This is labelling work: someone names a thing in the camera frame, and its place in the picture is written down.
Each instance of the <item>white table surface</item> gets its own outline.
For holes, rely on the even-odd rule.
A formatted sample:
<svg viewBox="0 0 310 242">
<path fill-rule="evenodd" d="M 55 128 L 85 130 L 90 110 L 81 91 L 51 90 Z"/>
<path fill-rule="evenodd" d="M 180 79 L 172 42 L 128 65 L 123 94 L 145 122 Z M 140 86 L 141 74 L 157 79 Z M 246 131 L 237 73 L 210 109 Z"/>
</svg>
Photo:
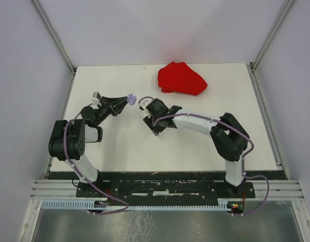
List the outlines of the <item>white table surface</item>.
<svg viewBox="0 0 310 242">
<path fill-rule="evenodd" d="M 164 65 L 78 67 L 65 119 L 74 118 L 91 103 L 93 92 L 106 97 L 133 93 L 138 99 L 153 96 L 168 107 L 222 116 L 233 114 L 255 144 L 246 157 L 246 170 L 276 170 L 267 133 L 245 64 L 191 64 L 208 83 L 199 96 L 162 93 L 157 73 Z M 158 137 L 143 122 L 144 112 L 127 105 L 102 124 L 101 143 L 87 144 L 85 154 L 99 171 L 221 171 L 224 159 L 210 137 L 189 130 L 166 129 Z M 57 158 L 51 171 L 72 171 Z"/>
</svg>

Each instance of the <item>metal floor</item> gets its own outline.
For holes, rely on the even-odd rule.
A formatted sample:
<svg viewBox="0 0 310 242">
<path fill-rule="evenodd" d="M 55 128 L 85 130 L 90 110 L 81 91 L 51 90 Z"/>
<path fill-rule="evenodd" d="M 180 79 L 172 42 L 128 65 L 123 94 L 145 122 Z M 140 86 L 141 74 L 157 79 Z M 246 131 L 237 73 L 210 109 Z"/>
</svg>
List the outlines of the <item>metal floor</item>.
<svg viewBox="0 0 310 242">
<path fill-rule="evenodd" d="M 257 202 L 247 202 L 248 210 Z M 214 211 L 126 211 L 92 216 L 41 209 L 33 241 L 303 241 L 291 202 L 268 202 L 257 213 L 231 217 Z"/>
</svg>

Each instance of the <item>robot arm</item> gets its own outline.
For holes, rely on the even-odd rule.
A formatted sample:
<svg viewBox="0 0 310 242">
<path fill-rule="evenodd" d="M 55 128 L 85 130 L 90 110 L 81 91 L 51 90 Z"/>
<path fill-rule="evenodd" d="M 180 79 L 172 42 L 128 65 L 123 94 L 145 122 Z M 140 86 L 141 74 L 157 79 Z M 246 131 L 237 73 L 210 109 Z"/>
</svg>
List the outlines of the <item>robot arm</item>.
<svg viewBox="0 0 310 242">
<path fill-rule="evenodd" d="M 82 119 L 76 119 L 69 125 L 66 137 L 67 150 L 76 169 L 84 176 L 80 177 L 77 174 L 80 178 L 80 182 L 87 183 L 84 178 L 91 182 L 95 182 L 98 179 L 98 170 L 84 154 L 85 144 L 102 141 L 103 129 L 99 125 L 110 114 L 112 116 L 118 116 L 128 103 L 133 105 L 135 100 L 131 102 L 129 98 L 130 97 L 101 97 L 100 94 L 96 92 L 93 94 L 92 100 L 98 108 L 93 108 L 90 105 L 84 107 L 80 112 Z M 57 120 L 55 122 L 48 143 L 48 151 L 51 157 L 57 157 L 60 161 L 64 161 L 77 173 L 69 161 L 67 161 L 64 152 L 64 128 L 67 122 L 67 120 Z"/>
<path fill-rule="evenodd" d="M 225 159 L 226 181 L 237 187 L 243 181 L 241 155 L 247 148 L 247 140 L 216 121 L 221 121 L 237 129 L 247 137 L 249 135 L 230 114 L 223 116 L 203 116 L 189 112 L 180 106 L 168 108 L 161 100 L 145 100 L 139 103 L 141 110 L 145 111 L 144 122 L 155 135 L 163 132 L 166 128 L 189 129 L 212 138 L 217 152 Z"/>
</svg>

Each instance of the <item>white wall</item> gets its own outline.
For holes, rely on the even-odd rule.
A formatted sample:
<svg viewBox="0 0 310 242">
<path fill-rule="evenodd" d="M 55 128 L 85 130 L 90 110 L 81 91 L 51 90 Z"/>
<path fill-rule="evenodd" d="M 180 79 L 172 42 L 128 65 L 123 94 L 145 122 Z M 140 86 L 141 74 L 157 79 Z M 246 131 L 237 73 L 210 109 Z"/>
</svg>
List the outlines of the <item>white wall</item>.
<svg viewBox="0 0 310 242">
<path fill-rule="evenodd" d="M 70 72 L 28 0 L 0 1 L 0 241 L 16 241 Z"/>
<path fill-rule="evenodd" d="M 75 66 L 252 62 L 284 0 L 41 0 Z"/>
<path fill-rule="evenodd" d="M 310 211 L 310 0 L 297 1 L 258 75 L 289 172 Z"/>
</svg>

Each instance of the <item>red cloth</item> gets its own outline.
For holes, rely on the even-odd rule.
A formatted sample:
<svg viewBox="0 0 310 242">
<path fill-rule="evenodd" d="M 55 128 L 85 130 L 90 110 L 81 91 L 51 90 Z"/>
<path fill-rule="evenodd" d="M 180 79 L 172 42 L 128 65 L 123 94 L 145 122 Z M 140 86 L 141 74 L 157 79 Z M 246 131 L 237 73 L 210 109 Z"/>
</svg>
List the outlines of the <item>red cloth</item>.
<svg viewBox="0 0 310 242">
<path fill-rule="evenodd" d="M 171 62 L 158 72 L 158 86 L 162 92 L 199 95 L 207 88 L 205 80 L 185 62 Z"/>
</svg>

